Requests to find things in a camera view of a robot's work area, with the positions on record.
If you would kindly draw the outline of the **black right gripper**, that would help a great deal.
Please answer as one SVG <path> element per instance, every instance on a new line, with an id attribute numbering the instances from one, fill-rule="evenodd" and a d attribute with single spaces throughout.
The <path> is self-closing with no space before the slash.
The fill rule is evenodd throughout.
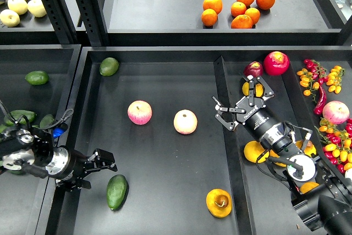
<path id="1" fill-rule="evenodd" d="M 215 119 L 231 132 L 243 125 L 257 141 L 280 141 L 284 137 L 282 122 L 265 104 L 274 96 L 274 91 L 262 76 L 249 75 L 244 80 L 241 88 L 244 97 L 235 107 L 225 107 L 212 96 Z"/>

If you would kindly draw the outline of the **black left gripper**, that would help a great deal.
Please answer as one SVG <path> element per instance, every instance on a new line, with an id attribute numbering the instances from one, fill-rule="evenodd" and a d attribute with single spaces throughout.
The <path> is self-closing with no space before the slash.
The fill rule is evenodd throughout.
<path id="1" fill-rule="evenodd" d="M 55 179 L 57 188 L 66 192 L 91 189 L 91 183 L 84 180 L 87 173 L 111 170 L 117 172 L 114 155 L 106 150 L 95 149 L 89 157 L 64 146 L 54 148 L 51 162 L 45 166 L 48 176 Z"/>

